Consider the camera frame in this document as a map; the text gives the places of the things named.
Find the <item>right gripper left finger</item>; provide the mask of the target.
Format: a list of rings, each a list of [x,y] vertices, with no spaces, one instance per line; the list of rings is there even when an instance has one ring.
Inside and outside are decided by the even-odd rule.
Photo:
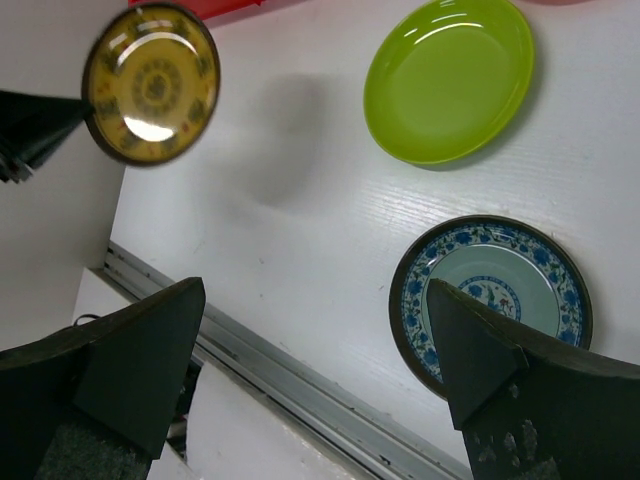
[[[1,353],[4,479],[144,479],[161,456],[206,303],[186,278]]]

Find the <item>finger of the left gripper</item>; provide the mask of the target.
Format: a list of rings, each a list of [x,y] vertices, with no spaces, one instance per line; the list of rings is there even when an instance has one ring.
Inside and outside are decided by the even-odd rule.
[[[87,100],[2,90],[1,181],[26,181],[93,113]]]

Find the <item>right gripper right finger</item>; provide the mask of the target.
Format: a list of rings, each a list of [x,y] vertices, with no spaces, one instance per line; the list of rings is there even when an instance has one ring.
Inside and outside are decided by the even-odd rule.
[[[427,306],[476,479],[636,479],[638,366],[517,323],[441,280]]]

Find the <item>yellow patterned plate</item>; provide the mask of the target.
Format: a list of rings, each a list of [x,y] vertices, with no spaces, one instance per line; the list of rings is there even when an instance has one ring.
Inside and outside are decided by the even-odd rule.
[[[216,109],[218,50],[189,9],[143,2],[115,16],[87,57],[81,94],[94,112],[87,128],[111,158],[156,167],[193,147]]]

